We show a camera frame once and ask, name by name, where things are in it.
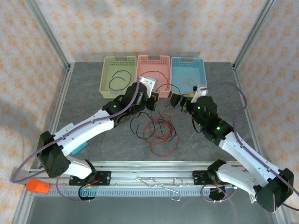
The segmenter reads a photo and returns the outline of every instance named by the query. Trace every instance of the patterned wallpaper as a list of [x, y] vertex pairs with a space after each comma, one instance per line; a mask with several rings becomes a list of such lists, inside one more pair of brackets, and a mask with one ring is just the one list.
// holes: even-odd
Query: patterned wallpaper
[[0, 223], [10, 224], [23, 186], [9, 179], [48, 129], [65, 71], [24, 0], [0, 1], [0, 15]]
[[[299, 4], [276, 3], [238, 75], [263, 151], [299, 189]], [[299, 208], [295, 194], [287, 201]], [[292, 212], [295, 223], [299, 213]]]
[[37, 0], [67, 60], [200, 56], [232, 62], [266, 0]]

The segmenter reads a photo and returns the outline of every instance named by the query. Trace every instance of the blue object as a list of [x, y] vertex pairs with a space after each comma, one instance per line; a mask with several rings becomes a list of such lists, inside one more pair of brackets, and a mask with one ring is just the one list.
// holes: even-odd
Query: blue object
[[[171, 58], [171, 84], [177, 86], [183, 95], [193, 93], [193, 86], [206, 86], [206, 71], [204, 61], [199, 57], [172, 57]], [[176, 87], [171, 91], [178, 93]]]
[[87, 142], [84, 142], [83, 144], [79, 145], [77, 148], [75, 148], [71, 154], [76, 155], [78, 152], [80, 152], [82, 149], [84, 149], [86, 146], [88, 146]]

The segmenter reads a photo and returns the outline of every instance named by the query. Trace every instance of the orange cap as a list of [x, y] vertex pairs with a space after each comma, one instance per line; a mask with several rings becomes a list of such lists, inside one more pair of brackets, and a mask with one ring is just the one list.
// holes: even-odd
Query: orange cap
[[34, 193], [47, 194], [50, 190], [50, 185], [44, 181], [32, 179], [26, 184], [26, 189]]

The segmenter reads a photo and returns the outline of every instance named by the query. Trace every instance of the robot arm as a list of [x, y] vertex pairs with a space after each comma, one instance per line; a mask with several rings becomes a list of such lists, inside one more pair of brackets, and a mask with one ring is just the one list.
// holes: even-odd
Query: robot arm
[[69, 154], [94, 136], [128, 121], [132, 115], [144, 108], [147, 107], [152, 111], [155, 109], [158, 101], [158, 94], [152, 93], [155, 81], [143, 77], [139, 81], [140, 86], [134, 103], [120, 115], [101, 119], [121, 112], [129, 104], [136, 90], [136, 83], [128, 87], [125, 95], [120, 95], [110, 101], [93, 116], [79, 124], [75, 126], [68, 125], [54, 135], [49, 132], [41, 134], [38, 148], [61, 139], [37, 155], [49, 177], [68, 174], [84, 180], [85, 183], [91, 183], [95, 179], [97, 172], [88, 160], [78, 160]]
[[242, 143], [240, 145], [233, 127], [218, 117], [217, 105], [212, 97], [206, 96], [206, 91], [201, 91], [200, 86], [193, 90], [195, 90], [193, 98], [173, 94], [171, 105], [174, 107], [179, 105], [182, 110], [188, 112], [208, 140], [235, 157], [249, 172], [242, 172], [222, 160], [217, 160], [208, 168], [210, 179], [213, 179], [215, 183], [217, 183], [216, 180], [229, 182], [247, 191], [252, 201], [256, 200], [266, 210], [275, 212], [292, 194], [292, 190], [271, 171], [283, 177], [292, 186], [293, 173], [287, 168], [280, 170], [238, 135]]

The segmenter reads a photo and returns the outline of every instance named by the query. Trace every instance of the gray tabletop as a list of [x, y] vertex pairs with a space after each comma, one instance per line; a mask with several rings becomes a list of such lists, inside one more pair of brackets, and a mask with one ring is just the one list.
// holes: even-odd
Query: gray tabletop
[[[57, 130], [69, 123], [77, 124], [95, 114], [104, 104], [112, 99], [104, 99], [99, 92], [103, 63], [75, 63], [68, 91], [58, 123]], [[236, 83], [230, 63], [205, 63], [208, 86], [220, 82]], [[208, 92], [217, 104], [219, 116], [232, 125], [234, 116], [242, 108], [240, 94], [233, 87], [220, 86]], [[168, 157], [154, 155], [149, 144], [134, 135], [129, 122], [102, 133], [88, 141], [88, 146], [75, 155], [78, 159], [91, 161], [235, 161], [235, 159], [209, 142], [203, 134], [196, 133], [190, 115], [178, 108], [167, 107], [169, 99], [160, 99], [156, 111], [171, 116], [172, 124], [179, 135], [177, 150]], [[141, 130], [149, 123], [146, 115], [134, 119], [133, 130], [140, 124]], [[243, 139], [253, 147], [249, 125], [245, 113], [239, 117], [237, 131]], [[157, 153], [168, 154], [177, 143], [177, 137], [171, 142], [153, 146]]]
[[250, 203], [238, 189], [223, 203], [201, 197], [102, 197], [73, 203], [62, 197], [34, 197], [27, 224], [277, 224], [275, 215]]

